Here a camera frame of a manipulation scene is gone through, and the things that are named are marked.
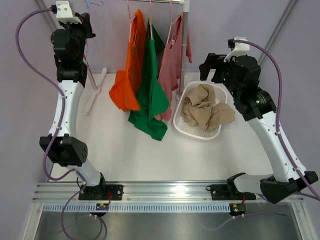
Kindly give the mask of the orange t shirt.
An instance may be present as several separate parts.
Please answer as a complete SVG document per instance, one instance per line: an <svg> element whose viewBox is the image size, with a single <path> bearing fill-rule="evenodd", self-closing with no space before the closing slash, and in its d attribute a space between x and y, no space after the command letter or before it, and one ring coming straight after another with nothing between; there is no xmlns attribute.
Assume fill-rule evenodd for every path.
<svg viewBox="0 0 320 240"><path fill-rule="evenodd" d="M136 94L142 83L146 35L144 15L138 9L131 24L126 68L116 72L115 82L109 91L109 96L113 103L124 112L129 110L139 111L141 109Z"/></svg>

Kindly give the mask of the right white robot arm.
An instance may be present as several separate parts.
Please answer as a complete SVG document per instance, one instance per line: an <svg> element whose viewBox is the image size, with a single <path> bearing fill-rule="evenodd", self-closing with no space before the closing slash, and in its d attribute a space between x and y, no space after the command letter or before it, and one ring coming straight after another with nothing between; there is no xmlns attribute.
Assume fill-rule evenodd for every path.
<svg viewBox="0 0 320 240"><path fill-rule="evenodd" d="M308 171L297 159L277 124L277 107L268 92L259 87L261 67L248 55L233 56L209 53L200 64L200 80L205 81L214 70L212 82L223 84L230 92L236 110L248 122L261 142L273 173L250 175L244 172L227 179L226 193L237 199L242 194L263 195L276 204L318 181L314 171Z"/></svg>

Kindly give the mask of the light blue hanger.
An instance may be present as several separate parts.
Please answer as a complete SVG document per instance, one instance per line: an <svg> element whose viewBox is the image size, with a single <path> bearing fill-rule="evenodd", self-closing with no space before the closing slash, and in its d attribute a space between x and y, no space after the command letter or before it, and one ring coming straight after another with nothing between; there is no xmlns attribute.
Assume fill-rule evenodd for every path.
<svg viewBox="0 0 320 240"><path fill-rule="evenodd" d="M91 6L97 6L100 10L100 20L99 20L99 29L98 29L98 34L95 37L95 43L93 46L93 53L91 56L91 60L89 63L89 66L92 67L95 61L95 56L96 56L96 52L100 43L100 37L101 37L101 32L102 32L102 28L104 25L104 21L105 21L105 6L104 6L104 1L103 0L99 0L98 2L94 2L93 0L84 0L83 1L85 4L85 8L86 8L86 12L89 13Z"/></svg>

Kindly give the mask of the beige t shirt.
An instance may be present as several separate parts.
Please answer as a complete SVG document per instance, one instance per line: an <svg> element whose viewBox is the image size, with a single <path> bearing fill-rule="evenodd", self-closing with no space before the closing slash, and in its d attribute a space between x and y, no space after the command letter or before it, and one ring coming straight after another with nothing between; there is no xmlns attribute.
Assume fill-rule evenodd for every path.
<svg viewBox="0 0 320 240"><path fill-rule="evenodd" d="M186 95L181 116L191 127L199 126L205 132L236 120L235 111L227 103L216 102L215 89L209 84L200 84Z"/></svg>

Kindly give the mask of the pink hanger of orange shirt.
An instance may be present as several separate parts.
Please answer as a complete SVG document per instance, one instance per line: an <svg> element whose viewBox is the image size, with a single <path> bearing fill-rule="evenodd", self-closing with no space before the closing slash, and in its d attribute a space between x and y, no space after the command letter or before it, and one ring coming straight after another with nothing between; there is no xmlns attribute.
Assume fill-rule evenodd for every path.
<svg viewBox="0 0 320 240"><path fill-rule="evenodd" d="M136 20L138 9L135 9L134 13L131 13L130 1L127 0L126 4L127 4L128 18L130 23L129 42L135 45L137 42L137 32L138 32L137 20Z"/></svg>

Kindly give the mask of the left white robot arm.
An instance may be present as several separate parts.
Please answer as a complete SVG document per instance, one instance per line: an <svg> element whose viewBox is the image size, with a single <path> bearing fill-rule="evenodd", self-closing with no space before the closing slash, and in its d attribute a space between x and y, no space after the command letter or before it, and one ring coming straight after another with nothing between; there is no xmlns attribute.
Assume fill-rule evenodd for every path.
<svg viewBox="0 0 320 240"><path fill-rule="evenodd" d="M58 101L52 126L47 136L39 140L44 159L74 171L82 179L81 200L101 200L108 192L105 178L88 159L88 147L76 137L80 99L88 67L84 62L87 39L93 33L90 14L75 13L71 18L59 18L60 29L51 34L54 61L57 68Z"/></svg>

